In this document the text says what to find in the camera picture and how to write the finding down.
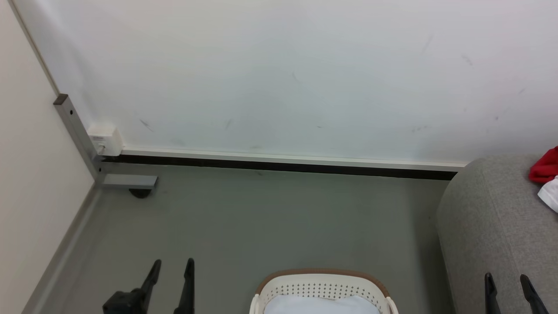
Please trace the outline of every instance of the metal frame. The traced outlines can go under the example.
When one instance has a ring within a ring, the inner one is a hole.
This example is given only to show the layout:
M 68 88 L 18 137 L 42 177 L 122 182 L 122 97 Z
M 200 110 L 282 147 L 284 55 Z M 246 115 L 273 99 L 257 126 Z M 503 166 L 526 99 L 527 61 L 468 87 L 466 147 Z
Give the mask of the metal frame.
M 155 189 L 158 180 L 156 175 L 110 173 L 108 167 L 105 167 L 102 163 L 103 157 L 97 154 L 97 150 L 93 146 L 78 112 L 67 94 L 59 94 L 53 105 L 60 118 L 62 118 L 96 184 L 107 188 Z

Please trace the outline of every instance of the white power socket box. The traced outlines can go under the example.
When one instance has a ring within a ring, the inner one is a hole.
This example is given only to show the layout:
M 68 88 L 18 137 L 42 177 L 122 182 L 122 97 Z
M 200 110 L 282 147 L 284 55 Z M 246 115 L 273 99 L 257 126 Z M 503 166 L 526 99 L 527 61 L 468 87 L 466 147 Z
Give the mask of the white power socket box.
M 87 131 L 91 142 L 97 149 L 97 154 L 103 156 L 118 156 L 122 152 L 124 144 L 118 129 L 113 126 L 93 125 Z

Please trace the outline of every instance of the red garment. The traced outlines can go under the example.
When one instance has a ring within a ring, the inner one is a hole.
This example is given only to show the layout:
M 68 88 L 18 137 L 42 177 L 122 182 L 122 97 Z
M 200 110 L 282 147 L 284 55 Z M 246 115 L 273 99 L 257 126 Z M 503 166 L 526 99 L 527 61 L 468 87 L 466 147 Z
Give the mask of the red garment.
M 529 172 L 529 180 L 539 183 L 547 183 L 554 180 L 558 175 L 558 146 L 547 151 L 539 159 Z

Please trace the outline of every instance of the white cloth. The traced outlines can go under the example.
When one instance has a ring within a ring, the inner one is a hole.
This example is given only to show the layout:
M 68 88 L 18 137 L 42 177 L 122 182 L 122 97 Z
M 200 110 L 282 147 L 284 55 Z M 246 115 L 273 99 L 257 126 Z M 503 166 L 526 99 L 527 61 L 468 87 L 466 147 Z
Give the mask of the white cloth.
M 547 182 L 538 192 L 538 196 L 553 211 L 558 213 L 558 175 L 554 180 Z
M 264 314 L 379 314 L 372 303 L 359 296 L 339 300 L 277 296 L 263 311 Z

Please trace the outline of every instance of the black wheel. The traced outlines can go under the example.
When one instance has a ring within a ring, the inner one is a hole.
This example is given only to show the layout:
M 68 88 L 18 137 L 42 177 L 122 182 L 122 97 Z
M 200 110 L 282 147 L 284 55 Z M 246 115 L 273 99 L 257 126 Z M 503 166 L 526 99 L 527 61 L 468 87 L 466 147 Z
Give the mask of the black wheel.
M 129 191 L 137 198 L 146 198 L 151 193 L 149 189 L 129 189 Z

